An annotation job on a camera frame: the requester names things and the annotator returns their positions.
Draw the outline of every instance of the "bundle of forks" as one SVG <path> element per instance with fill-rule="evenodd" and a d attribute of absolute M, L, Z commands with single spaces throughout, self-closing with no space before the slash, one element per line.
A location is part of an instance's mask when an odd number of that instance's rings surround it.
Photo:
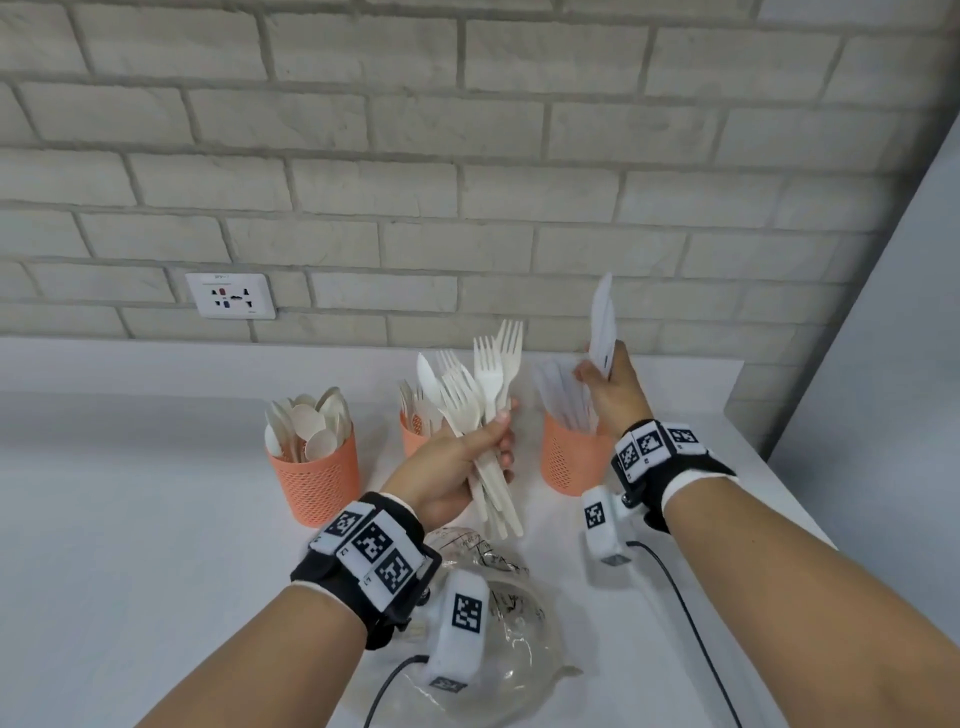
<path fill-rule="evenodd" d="M 473 340 L 473 373 L 449 350 L 437 353 L 440 376 L 426 357 L 417 359 L 417 376 L 425 398 L 439 410 L 453 434 L 462 437 L 492 421 L 498 410 L 510 405 L 510 384 L 520 369 L 523 324 L 504 321 L 496 337 Z M 483 522 L 491 521 L 500 538 L 509 526 L 517 536 L 523 526 L 516 514 L 497 452 L 489 450 L 474 461 L 476 474 L 469 479 L 470 493 Z"/>

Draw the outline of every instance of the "black cable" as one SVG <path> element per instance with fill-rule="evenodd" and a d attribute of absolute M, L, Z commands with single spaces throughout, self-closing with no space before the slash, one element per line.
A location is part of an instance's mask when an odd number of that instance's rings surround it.
<path fill-rule="evenodd" d="M 724 687 L 723 681 L 720 679 L 720 675 L 717 673 L 717 668 L 713 666 L 713 661 L 710 659 L 710 656 L 707 653 L 707 648 L 704 645 L 704 641 L 700 638 L 700 632 L 697 630 L 697 625 L 693 622 L 693 617 L 690 615 L 690 610 L 686 608 L 684 597 L 680 594 L 680 589 L 677 587 L 677 582 L 673 580 L 670 570 L 660 560 L 660 557 L 654 552 L 654 550 L 648 545 L 642 544 L 640 541 L 628 541 L 627 546 L 639 546 L 653 556 L 657 563 L 660 564 L 660 568 L 663 569 L 663 573 L 665 573 L 667 579 L 670 580 L 670 586 L 673 587 L 674 594 L 676 594 L 677 599 L 680 600 L 680 606 L 684 608 L 684 614 L 686 615 L 686 620 L 690 622 L 690 629 L 693 630 L 693 636 L 697 638 L 697 644 L 700 645 L 700 651 L 704 653 L 704 658 L 707 660 L 707 664 L 710 667 L 710 672 L 713 673 L 713 679 L 717 681 L 717 686 L 720 688 L 720 692 L 723 693 L 723 699 L 727 701 L 727 707 L 730 708 L 731 715 L 733 716 L 733 720 L 736 722 L 737 728 L 743 728 L 743 725 L 740 723 L 740 716 L 736 714 L 736 709 L 733 707 L 730 696 L 727 695 L 727 689 Z"/>
<path fill-rule="evenodd" d="M 425 663 L 429 659 L 430 658 L 426 655 L 414 655 L 413 657 L 408 657 L 394 668 L 394 671 L 390 673 L 386 680 L 384 680 L 383 685 L 380 686 L 379 692 L 373 699 L 373 703 L 370 706 L 370 712 L 367 713 L 367 720 L 364 722 L 363 728 L 370 728 L 370 724 L 373 721 L 373 714 L 376 712 L 376 706 L 380 704 L 380 698 L 383 697 L 383 693 L 387 691 L 387 688 L 390 687 L 390 684 L 394 682 L 394 678 L 397 677 L 408 665 L 412 665 L 413 663 Z"/>

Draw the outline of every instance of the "wrist tracker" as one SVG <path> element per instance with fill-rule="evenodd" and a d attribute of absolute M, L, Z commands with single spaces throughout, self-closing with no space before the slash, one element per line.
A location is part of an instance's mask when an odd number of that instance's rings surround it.
<path fill-rule="evenodd" d="M 342 602 L 367 627 L 367 649 L 379 649 L 395 629 L 406 629 L 440 566 L 440 554 L 423 544 L 424 535 L 407 508 L 367 493 L 310 542 L 290 580 Z"/>
<path fill-rule="evenodd" d="M 614 448 L 611 464 L 624 488 L 623 505 L 642 503 L 649 512 L 647 524 L 669 533 L 663 518 L 662 500 L 667 486 L 687 471 L 736 476 L 697 439 L 689 425 L 640 420 L 630 427 Z"/>

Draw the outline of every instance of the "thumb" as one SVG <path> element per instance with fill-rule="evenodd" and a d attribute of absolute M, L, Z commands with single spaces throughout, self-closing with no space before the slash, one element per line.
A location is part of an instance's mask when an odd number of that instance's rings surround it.
<path fill-rule="evenodd" d="M 507 434 L 508 429 L 510 429 L 510 412 L 500 410 L 492 422 L 473 432 L 468 432 L 460 438 L 460 442 L 467 449 L 467 457 L 475 460 L 487 450 L 495 448 Z"/>
<path fill-rule="evenodd" d="M 580 362 L 580 364 L 577 365 L 577 368 L 573 370 L 573 375 L 577 377 L 578 381 L 582 381 L 587 387 L 589 387 L 590 391 L 592 391 L 593 388 L 598 385 L 607 383 L 606 378 L 589 359 Z"/>

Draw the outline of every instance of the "brick wall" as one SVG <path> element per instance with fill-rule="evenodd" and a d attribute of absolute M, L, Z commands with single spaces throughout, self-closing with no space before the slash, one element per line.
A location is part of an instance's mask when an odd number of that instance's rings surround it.
<path fill-rule="evenodd" d="M 0 2 L 0 331 L 747 360 L 769 444 L 952 120 L 953 0 Z M 273 322 L 184 273 L 261 271 Z"/>

